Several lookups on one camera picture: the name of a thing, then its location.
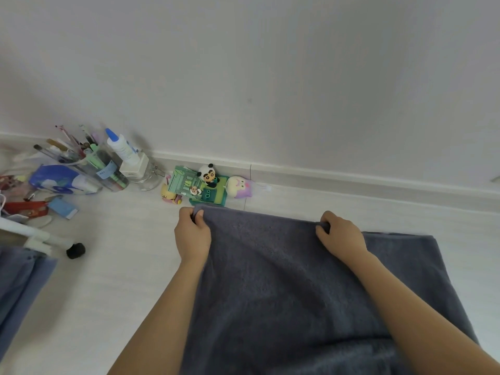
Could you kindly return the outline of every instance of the yellow toy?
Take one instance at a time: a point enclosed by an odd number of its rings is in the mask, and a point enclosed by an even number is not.
[[[168,191],[168,181],[170,178],[170,175],[165,176],[165,181],[161,185],[161,198],[163,201],[171,202],[172,204],[180,204],[183,201],[182,195]]]

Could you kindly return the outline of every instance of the baseboard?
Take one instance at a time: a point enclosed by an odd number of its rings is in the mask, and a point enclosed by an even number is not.
[[[0,133],[1,149],[33,150],[34,144],[44,141],[45,138],[40,137]],[[485,191],[386,177],[230,161],[166,151],[146,151],[146,153],[167,170],[173,169],[176,165],[185,165],[196,170],[203,164],[213,163],[221,174],[243,176],[259,183],[500,213],[500,190]]]

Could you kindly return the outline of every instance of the blue label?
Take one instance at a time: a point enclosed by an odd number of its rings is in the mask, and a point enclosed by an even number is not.
[[[97,173],[101,179],[107,179],[111,175],[113,175],[118,167],[115,162],[110,161],[106,167],[104,167],[101,171]]]

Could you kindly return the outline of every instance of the white wall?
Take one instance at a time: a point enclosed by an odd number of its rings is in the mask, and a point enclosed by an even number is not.
[[[0,130],[104,122],[160,151],[500,191],[499,10],[0,0]]]

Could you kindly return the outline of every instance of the person's left hand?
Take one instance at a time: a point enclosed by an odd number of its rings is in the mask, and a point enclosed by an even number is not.
[[[212,241],[210,228],[203,221],[203,210],[191,220],[193,208],[179,209],[179,222],[173,230],[176,234],[177,250],[182,263],[194,263],[204,266],[209,256]]]

